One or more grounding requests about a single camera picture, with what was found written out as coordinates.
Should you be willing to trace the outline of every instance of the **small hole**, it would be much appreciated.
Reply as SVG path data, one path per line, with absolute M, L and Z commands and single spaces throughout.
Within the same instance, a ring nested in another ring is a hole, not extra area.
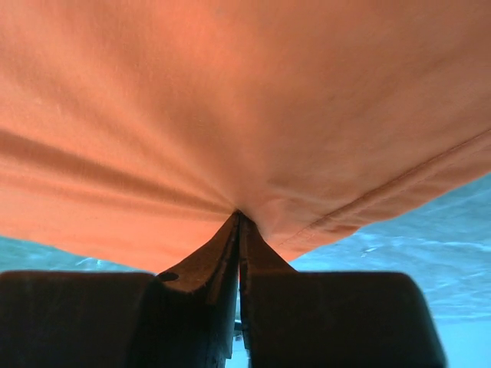
M 158 278 L 162 282 L 175 281 L 179 278 L 179 275 L 174 272 L 162 272 L 161 274 L 159 274 Z

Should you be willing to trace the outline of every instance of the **orange fabric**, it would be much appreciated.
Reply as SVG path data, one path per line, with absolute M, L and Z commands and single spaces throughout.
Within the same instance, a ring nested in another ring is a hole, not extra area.
M 491 2 L 0 2 L 0 233 L 288 259 L 491 171 Z

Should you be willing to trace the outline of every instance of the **orange tarp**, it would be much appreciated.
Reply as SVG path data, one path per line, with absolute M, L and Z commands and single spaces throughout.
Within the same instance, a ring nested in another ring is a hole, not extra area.
M 0 1 L 0 234 L 287 259 L 491 171 L 491 2 Z

